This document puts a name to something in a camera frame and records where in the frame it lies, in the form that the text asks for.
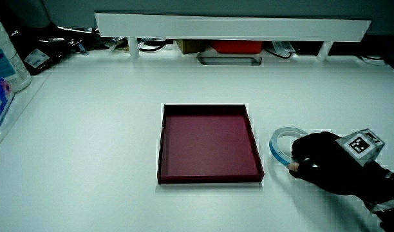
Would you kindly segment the person's right hand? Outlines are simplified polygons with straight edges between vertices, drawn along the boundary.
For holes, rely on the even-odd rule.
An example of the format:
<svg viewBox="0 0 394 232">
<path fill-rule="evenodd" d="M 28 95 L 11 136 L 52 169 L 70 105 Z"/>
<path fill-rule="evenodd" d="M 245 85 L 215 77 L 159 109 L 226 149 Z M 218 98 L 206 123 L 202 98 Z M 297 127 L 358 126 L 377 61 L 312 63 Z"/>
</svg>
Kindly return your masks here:
<svg viewBox="0 0 394 232">
<path fill-rule="evenodd" d="M 361 166 L 338 138 L 324 131 L 296 139 L 290 174 L 333 194 L 355 195 L 371 207 L 394 208 L 394 172 L 375 161 Z"/>
</svg>

